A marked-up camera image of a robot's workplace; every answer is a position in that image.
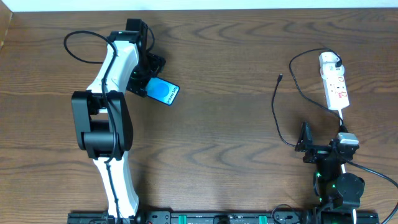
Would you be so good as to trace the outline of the blue Samsung Galaxy smartphone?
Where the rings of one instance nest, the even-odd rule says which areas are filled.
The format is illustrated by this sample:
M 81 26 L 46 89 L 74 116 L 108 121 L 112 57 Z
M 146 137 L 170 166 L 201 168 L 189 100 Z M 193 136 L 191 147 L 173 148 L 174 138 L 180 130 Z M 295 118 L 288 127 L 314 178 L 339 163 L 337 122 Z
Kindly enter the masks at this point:
M 147 96 L 165 105 L 171 106 L 180 87 L 161 78 L 151 78 L 146 86 Z

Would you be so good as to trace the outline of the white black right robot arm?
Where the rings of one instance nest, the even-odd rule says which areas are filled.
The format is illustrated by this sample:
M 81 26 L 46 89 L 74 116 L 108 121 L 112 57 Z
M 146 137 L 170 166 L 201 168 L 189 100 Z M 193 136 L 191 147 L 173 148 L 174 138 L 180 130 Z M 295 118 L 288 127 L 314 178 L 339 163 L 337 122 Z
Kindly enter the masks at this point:
M 357 175 L 343 172 L 342 165 L 351 161 L 359 140 L 353 133 L 340 132 L 327 146 L 313 143 L 309 124 L 304 121 L 295 146 L 303 152 L 303 162 L 315 164 L 315 191 L 321 198 L 321 206 L 328 210 L 352 212 L 360 206 L 364 192 L 364 180 Z

